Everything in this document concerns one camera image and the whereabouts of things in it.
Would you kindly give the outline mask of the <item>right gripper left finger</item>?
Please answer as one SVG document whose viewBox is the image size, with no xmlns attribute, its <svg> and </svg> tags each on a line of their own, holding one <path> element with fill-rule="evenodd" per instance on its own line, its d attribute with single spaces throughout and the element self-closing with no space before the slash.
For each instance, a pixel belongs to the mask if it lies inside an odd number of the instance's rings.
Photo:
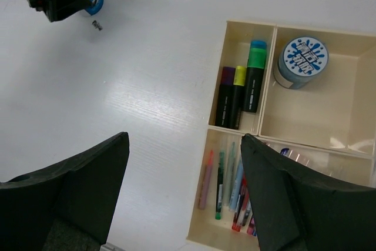
<svg viewBox="0 0 376 251">
<path fill-rule="evenodd" d="M 129 135 L 1 183 L 2 250 L 99 250 L 108 239 Z"/>
</svg>

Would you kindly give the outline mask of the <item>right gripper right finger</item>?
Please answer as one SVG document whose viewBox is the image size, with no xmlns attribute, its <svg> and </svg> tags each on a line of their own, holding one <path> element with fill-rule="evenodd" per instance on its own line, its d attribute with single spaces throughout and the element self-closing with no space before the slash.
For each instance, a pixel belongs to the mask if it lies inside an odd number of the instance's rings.
<svg viewBox="0 0 376 251">
<path fill-rule="evenodd" d="M 241 158 L 261 250 L 374 250 L 375 189 L 291 160 L 253 135 Z"/>
</svg>

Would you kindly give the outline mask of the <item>red clear-cap pen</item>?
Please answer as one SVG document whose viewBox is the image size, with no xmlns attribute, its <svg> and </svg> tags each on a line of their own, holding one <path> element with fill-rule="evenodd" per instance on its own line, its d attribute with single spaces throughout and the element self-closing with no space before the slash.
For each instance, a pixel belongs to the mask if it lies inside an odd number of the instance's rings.
<svg viewBox="0 0 376 251">
<path fill-rule="evenodd" d="M 235 211 L 234 218 L 233 218 L 233 224 L 231 226 L 231 229 L 237 232 L 240 231 L 241 223 L 243 221 L 241 218 L 241 213 L 242 212 L 245 213 L 245 209 L 247 206 L 247 202 L 248 202 L 247 193 L 248 193 L 247 181 L 246 181 L 245 175 L 243 175 L 242 180 L 241 180 L 241 187 L 239 191 L 238 201 L 237 201 L 237 207 L 236 207 L 236 211 Z"/>
</svg>

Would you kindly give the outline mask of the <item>light blue clear pen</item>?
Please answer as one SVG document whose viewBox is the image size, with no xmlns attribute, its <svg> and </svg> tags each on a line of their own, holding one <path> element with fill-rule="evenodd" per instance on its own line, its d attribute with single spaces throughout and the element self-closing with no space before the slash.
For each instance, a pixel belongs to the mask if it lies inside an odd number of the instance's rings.
<svg viewBox="0 0 376 251">
<path fill-rule="evenodd" d="M 237 207 L 237 200 L 238 200 L 238 195 L 241 187 L 241 181 L 243 178 L 243 161 L 242 157 L 239 157 L 238 165 L 237 165 L 237 170 L 236 170 L 236 176 L 234 179 L 234 184 L 233 188 L 231 191 L 231 196 L 230 196 L 230 203 L 229 203 L 229 211 L 235 211 Z"/>
</svg>

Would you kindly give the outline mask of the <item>olive green clear pen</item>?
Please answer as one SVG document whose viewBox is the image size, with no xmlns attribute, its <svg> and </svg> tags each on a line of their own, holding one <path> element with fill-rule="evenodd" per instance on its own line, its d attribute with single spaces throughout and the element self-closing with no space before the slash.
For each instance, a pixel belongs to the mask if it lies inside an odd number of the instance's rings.
<svg viewBox="0 0 376 251">
<path fill-rule="evenodd" d="M 231 193 L 231 182 L 233 177 L 233 167 L 235 158 L 235 142 L 232 141 L 229 148 L 229 154 L 227 159 L 226 177 L 224 181 L 224 194 L 223 194 L 223 204 L 225 206 L 229 205 L 230 193 Z"/>
</svg>

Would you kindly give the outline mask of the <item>green clear-cap pen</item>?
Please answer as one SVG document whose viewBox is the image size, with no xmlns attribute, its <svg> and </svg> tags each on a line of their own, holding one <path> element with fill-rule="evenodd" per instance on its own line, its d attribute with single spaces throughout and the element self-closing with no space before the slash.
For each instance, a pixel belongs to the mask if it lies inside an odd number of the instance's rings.
<svg viewBox="0 0 376 251">
<path fill-rule="evenodd" d="M 219 165 L 217 171 L 217 191 L 216 191 L 216 214 L 215 219 L 221 219 L 221 207 L 223 199 L 223 179 L 224 179 L 224 159 L 225 151 L 221 150 L 219 152 Z"/>
</svg>

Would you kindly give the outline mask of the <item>orange clear-cap pen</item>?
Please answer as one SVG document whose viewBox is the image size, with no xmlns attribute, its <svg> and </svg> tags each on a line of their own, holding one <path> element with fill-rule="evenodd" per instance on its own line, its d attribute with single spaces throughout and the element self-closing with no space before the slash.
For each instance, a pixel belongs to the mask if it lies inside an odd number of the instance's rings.
<svg viewBox="0 0 376 251">
<path fill-rule="evenodd" d="M 206 208 L 207 195 L 209 192 L 210 178 L 211 178 L 211 173 L 212 173 L 212 168 L 213 168 L 213 156 L 214 156 L 214 152 L 211 149 L 209 152 L 209 158 L 204 167 L 204 176 L 203 176 L 203 181 L 202 181 L 202 188 L 200 190 L 199 206 L 198 206 L 200 210 L 205 210 Z"/>
</svg>

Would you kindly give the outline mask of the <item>purple highlighter marker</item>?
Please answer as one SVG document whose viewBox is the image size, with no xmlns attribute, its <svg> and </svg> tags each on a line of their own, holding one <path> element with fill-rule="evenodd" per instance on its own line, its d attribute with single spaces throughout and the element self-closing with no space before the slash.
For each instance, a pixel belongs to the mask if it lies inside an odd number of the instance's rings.
<svg viewBox="0 0 376 251">
<path fill-rule="evenodd" d="M 225 66 L 222 69 L 221 80 L 217 96 L 215 125 L 227 128 L 231 108 L 231 95 L 234 82 L 235 68 Z"/>
</svg>

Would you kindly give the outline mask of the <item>yellow highlighter marker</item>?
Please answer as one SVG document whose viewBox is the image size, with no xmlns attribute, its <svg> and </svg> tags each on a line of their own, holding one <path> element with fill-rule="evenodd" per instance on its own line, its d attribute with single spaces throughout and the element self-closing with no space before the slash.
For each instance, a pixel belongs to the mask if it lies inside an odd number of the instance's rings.
<svg viewBox="0 0 376 251">
<path fill-rule="evenodd" d="M 243 101 L 244 85 L 246 80 L 246 67 L 236 66 L 233 89 L 232 102 L 230 111 L 230 129 L 238 130 L 241 116 L 241 104 Z"/>
</svg>

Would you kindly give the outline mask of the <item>green highlighter marker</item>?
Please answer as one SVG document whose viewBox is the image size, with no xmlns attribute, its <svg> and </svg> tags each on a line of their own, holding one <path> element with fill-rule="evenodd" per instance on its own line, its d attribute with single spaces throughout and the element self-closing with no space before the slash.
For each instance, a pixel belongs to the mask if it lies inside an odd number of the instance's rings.
<svg viewBox="0 0 376 251">
<path fill-rule="evenodd" d="M 267 49 L 250 48 L 242 111 L 256 113 L 266 64 Z"/>
</svg>

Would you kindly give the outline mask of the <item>magenta clear-cap pen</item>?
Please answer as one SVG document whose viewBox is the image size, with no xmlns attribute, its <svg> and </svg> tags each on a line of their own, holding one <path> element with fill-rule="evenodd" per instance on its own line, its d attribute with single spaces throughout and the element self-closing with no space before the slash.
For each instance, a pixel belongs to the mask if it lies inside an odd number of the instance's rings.
<svg viewBox="0 0 376 251">
<path fill-rule="evenodd" d="M 255 223 L 254 223 L 254 216 L 251 216 L 251 219 L 249 221 L 249 225 L 247 228 L 247 234 L 256 236 L 256 228 L 255 228 Z"/>
</svg>

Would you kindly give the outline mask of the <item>dark blue gel pen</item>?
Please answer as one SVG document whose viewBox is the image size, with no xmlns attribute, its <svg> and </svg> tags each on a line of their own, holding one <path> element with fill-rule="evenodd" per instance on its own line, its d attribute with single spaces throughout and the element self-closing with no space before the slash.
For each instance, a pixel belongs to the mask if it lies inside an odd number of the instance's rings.
<svg viewBox="0 0 376 251">
<path fill-rule="evenodd" d="M 283 156 L 287 156 L 289 151 L 290 151 L 289 148 L 282 148 L 282 150 L 280 151 L 280 154 Z"/>
</svg>

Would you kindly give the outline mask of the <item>blue highlighter marker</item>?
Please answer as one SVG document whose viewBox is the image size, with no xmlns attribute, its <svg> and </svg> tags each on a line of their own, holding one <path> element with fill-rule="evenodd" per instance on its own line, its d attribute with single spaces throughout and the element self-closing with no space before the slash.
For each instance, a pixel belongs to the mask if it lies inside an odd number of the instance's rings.
<svg viewBox="0 0 376 251">
<path fill-rule="evenodd" d="M 267 49 L 267 43 L 261 40 L 252 40 L 250 48 Z"/>
</svg>

